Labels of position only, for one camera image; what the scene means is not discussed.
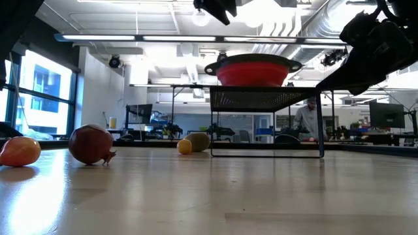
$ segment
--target yellow object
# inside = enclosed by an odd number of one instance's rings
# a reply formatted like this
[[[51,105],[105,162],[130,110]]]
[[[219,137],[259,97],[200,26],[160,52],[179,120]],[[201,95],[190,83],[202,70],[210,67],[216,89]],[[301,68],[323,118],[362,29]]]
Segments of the yellow object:
[[[109,119],[109,128],[116,129],[116,117],[111,117]]]
[[[191,142],[193,152],[201,152],[209,148],[210,138],[206,133],[191,133],[184,137]]]
[[[192,147],[191,142],[188,140],[181,140],[177,143],[177,150],[181,154],[190,154]]]

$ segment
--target person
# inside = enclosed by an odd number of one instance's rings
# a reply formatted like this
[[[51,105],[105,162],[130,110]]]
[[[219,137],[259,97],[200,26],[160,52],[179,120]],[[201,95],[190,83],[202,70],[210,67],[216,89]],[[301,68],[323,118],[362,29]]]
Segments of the person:
[[[300,133],[300,140],[309,138],[318,140],[319,131],[316,112],[316,98],[309,98],[307,103],[308,105],[297,110],[295,119],[293,120],[293,128],[297,129],[299,126],[302,126],[302,128],[305,128],[307,131],[309,131],[309,133]],[[325,132],[325,125],[323,125],[323,134],[324,139],[328,140],[327,133]]]

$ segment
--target red colander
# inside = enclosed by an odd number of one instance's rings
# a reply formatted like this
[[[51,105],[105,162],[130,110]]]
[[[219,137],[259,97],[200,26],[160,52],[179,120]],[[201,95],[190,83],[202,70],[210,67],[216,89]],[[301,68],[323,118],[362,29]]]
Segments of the red colander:
[[[204,70],[216,75],[223,86],[280,87],[290,72],[301,67],[301,63],[277,55],[243,54],[212,63]]]

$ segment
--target yellow fruit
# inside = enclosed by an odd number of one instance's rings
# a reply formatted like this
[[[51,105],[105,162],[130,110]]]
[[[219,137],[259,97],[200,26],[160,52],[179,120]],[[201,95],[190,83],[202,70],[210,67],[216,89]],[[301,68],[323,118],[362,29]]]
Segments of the yellow fruit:
[[[194,152],[204,151],[210,145],[210,139],[206,133],[191,133],[184,139],[190,140]]]
[[[188,140],[181,140],[177,143],[177,150],[181,154],[190,154],[192,147],[191,142]]]

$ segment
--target mesh shelf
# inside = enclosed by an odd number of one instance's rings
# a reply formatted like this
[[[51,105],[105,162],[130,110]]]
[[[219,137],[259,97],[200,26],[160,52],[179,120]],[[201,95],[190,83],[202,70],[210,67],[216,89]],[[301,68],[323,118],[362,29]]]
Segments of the mesh shelf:
[[[210,87],[213,112],[276,112],[315,96],[313,87]]]

